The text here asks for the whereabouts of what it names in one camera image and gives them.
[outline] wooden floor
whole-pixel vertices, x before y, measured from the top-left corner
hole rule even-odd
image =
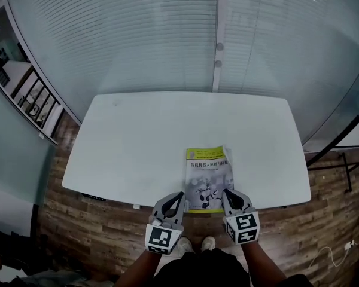
[[[62,187],[77,133],[78,126],[65,114],[55,136],[59,147],[45,205],[39,211],[38,234],[48,235],[51,252],[76,258],[92,272],[122,274],[144,250],[151,208],[135,210],[130,204],[95,201]],[[359,160],[359,151],[346,154],[349,162]],[[316,166],[333,163],[341,163],[336,153],[330,153]],[[309,203],[260,211],[260,244],[288,276],[303,273],[315,286],[348,286],[359,259],[359,246],[349,251],[339,268],[331,263],[327,249],[311,268],[309,264],[325,246],[332,248],[338,263],[345,254],[346,242],[354,239],[359,243],[359,169],[352,173],[353,192],[348,194],[344,194],[344,169],[310,172],[309,179]],[[245,266],[243,253],[224,232],[221,217],[186,215],[185,235],[196,245],[205,236],[214,236],[219,248],[236,255]],[[172,255],[163,258],[160,266],[177,258],[178,252]]]

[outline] shoe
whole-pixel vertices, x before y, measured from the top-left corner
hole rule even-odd
[[[177,243],[177,246],[181,257],[184,256],[186,252],[194,252],[190,240],[186,237],[181,237]]]
[[[215,238],[208,236],[202,242],[201,252],[203,252],[204,250],[213,250],[213,249],[215,249]]]

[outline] person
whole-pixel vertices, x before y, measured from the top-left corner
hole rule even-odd
[[[2,269],[2,260],[0,256],[0,270]],[[47,270],[26,277],[17,277],[9,283],[0,282],[0,287],[112,287],[112,281],[97,282],[87,280],[87,276],[82,271],[53,271]]]
[[[28,276],[48,270],[50,259],[46,254],[47,237],[40,237],[40,247],[30,237],[14,232],[0,231],[0,260],[3,265],[23,270]]]
[[[250,279],[255,287],[312,286],[302,274],[287,278],[256,241],[241,245],[250,275],[235,256],[215,248],[213,237],[204,239],[199,255],[186,237],[180,238],[177,246],[182,258],[164,265],[156,276],[161,254],[144,251],[114,287],[246,287]]]

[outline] power cord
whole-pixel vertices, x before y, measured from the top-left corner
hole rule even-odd
[[[324,249],[329,249],[330,252],[331,252],[331,261],[333,262],[333,265],[335,266],[335,268],[338,268],[341,264],[343,264],[343,262],[345,261],[346,257],[347,257],[347,254],[348,254],[348,251],[350,250],[350,248],[348,248],[346,250],[346,254],[345,256],[343,257],[342,261],[340,263],[335,264],[334,262],[334,258],[333,258],[333,251],[331,250],[331,248],[329,246],[325,246],[323,248],[320,249],[320,251],[318,252],[318,254],[316,255],[316,257],[314,257],[314,259],[312,260],[312,262],[310,263],[310,266],[308,268],[310,268],[312,266],[312,264],[314,263],[314,261],[316,260],[316,258],[319,256],[319,254],[324,250]]]
[[[356,222],[356,224],[355,224],[355,226],[354,226],[354,229],[356,229],[356,228],[359,228],[359,216],[358,216],[357,222]],[[318,286],[317,286],[317,287],[321,287],[321,286],[323,286],[323,285],[331,285],[333,282],[335,282],[336,280],[340,279],[343,275],[345,275],[345,274],[346,274],[345,272],[343,272],[343,271],[341,272],[341,269],[343,268],[343,265],[344,265],[344,264],[341,265],[340,269],[338,269],[338,271],[336,272],[336,274],[334,275],[334,277],[331,279],[331,281],[329,281],[329,282],[317,281],[317,283],[318,283]]]

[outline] frosted glass partition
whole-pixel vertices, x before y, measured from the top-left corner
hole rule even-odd
[[[287,99],[305,142],[359,74],[359,0],[228,0],[224,48],[219,92]]]
[[[303,149],[318,152],[332,142],[359,115],[359,76],[330,118],[305,143]]]
[[[81,121],[99,93],[211,91],[217,0],[8,0]]]
[[[40,204],[54,151],[0,91],[0,191]]]

